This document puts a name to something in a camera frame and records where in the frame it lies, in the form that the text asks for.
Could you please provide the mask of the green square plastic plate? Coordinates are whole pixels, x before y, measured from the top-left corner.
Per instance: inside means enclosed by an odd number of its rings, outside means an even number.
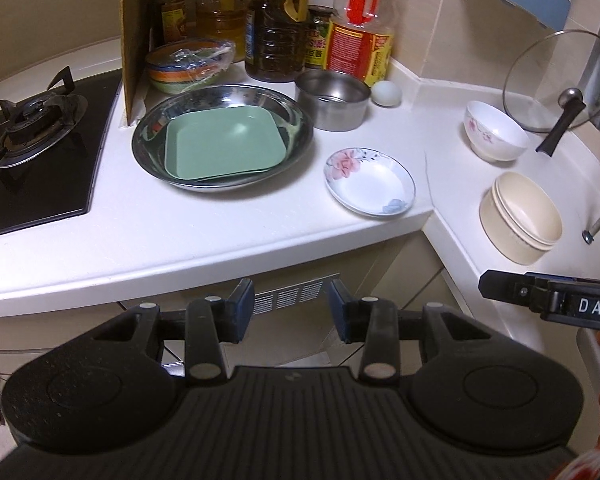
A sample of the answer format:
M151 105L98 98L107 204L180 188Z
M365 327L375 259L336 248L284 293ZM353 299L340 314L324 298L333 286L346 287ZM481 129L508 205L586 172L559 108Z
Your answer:
M253 105L190 112L166 125L166 172L181 180L253 174L278 165L286 145L272 114Z

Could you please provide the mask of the plastic wrapped colourful bowls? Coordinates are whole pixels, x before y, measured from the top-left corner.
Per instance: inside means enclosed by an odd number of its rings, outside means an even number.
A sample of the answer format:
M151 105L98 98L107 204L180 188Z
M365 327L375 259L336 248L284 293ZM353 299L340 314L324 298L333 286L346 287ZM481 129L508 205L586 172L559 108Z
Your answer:
M145 68L150 83L173 96L212 84L228 70L234 56L233 41L186 39L149 52Z

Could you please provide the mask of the black gas stove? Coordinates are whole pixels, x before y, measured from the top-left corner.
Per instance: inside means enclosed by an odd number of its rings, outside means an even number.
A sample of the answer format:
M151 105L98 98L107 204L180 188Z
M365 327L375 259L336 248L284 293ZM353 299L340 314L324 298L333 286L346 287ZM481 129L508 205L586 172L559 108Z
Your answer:
M85 214L91 206L120 70L0 101L0 235Z

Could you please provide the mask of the large stainless steel basin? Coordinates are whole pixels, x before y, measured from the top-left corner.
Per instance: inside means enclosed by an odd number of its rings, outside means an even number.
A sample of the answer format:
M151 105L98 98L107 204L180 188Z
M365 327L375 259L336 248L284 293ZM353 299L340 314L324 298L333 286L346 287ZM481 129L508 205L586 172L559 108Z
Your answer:
M286 155L278 165L253 174L235 174L193 181L174 178L166 172L166 125L172 119L200 110L247 105L262 107L272 114L286 145ZM140 121L133 133L132 152L136 161L148 174L178 188L213 193L244 188L280 174L298 162L310 147L312 140L312 120L293 99L283 93L248 84L217 84L174 96L154 107Z

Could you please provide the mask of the dark cooking oil jug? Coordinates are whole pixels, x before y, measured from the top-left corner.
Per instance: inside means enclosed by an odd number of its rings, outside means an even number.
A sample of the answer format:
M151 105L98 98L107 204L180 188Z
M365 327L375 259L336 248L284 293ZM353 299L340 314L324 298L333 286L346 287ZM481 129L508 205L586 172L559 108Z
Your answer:
M245 68L260 81L287 82L302 72L309 32L309 0L250 0Z

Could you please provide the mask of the green lid bean paste jar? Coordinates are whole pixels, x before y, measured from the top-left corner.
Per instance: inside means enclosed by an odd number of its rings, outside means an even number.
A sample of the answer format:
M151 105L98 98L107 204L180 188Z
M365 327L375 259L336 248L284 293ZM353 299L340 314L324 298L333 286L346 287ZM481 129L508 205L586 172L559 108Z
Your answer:
M329 6L309 6L310 24L306 36L305 68L320 70L323 67L331 16L332 8Z

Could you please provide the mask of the white floral ceramic bowl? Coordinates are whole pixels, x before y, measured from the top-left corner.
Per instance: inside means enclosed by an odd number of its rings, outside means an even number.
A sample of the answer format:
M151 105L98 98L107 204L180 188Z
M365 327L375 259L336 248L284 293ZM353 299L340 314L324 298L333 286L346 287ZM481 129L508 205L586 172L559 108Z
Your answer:
M512 162L530 146L520 125L485 102L467 103L464 128L471 149L486 162Z

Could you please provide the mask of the glass pot lid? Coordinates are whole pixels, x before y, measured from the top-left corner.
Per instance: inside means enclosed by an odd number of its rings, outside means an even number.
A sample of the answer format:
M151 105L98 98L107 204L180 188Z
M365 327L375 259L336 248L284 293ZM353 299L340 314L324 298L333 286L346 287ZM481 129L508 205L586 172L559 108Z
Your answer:
M544 136L536 150L552 156L569 128L600 114L600 36L566 29L538 40L510 66L502 98L509 117Z

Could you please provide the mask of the red label soy sauce bottle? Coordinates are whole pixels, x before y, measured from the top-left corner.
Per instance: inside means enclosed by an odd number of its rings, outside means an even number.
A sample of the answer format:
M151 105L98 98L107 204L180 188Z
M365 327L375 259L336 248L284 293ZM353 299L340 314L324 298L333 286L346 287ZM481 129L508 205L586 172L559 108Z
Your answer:
M394 32L381 0L334 0L324 70L358 78L367 87L384 80Z

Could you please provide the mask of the small stainless steel pot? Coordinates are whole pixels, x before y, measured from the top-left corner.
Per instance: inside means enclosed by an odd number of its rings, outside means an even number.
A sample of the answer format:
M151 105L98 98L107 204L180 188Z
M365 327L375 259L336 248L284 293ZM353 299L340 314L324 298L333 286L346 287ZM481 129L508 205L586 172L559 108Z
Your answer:
M370 100L370 88L363 81L332 70L306 70L294 84L294 99L315 128L345 132L362 125Z

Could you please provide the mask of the pale blue egg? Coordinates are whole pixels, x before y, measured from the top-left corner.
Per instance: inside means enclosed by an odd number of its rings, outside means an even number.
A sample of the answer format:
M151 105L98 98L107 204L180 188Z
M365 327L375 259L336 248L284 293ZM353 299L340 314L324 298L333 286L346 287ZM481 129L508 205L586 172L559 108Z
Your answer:
M376 82L370 88L370 97L372 101L382 107L397 107L402 101L401 88L390 80Z

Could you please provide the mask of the yellow cooking oil bottle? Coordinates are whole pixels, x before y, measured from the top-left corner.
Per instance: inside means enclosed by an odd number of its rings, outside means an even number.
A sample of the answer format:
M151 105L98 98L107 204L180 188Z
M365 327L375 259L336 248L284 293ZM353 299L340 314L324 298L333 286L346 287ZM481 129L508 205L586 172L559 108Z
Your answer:
M233 41L234 61L245 57L245 27L248 0L196 0L196 34L199 37Z

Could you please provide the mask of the floral ceramic plate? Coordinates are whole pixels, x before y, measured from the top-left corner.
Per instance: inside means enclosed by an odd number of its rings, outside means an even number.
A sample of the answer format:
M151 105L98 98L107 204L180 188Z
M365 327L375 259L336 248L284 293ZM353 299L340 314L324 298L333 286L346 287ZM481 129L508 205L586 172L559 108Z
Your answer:
M344 148L323 167L332 197L357 214L385 218L404 214L416 195L412 175L394 158L371 148Z

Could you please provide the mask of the cream plastic bowl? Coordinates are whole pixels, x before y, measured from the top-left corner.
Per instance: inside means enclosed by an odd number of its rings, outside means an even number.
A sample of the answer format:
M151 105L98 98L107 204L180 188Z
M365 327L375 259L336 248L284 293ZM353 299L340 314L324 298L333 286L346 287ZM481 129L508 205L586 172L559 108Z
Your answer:
M518 172L495 179L480 203L479 218L498 251L523 266L538 261L562 237L562 217L550 196Z

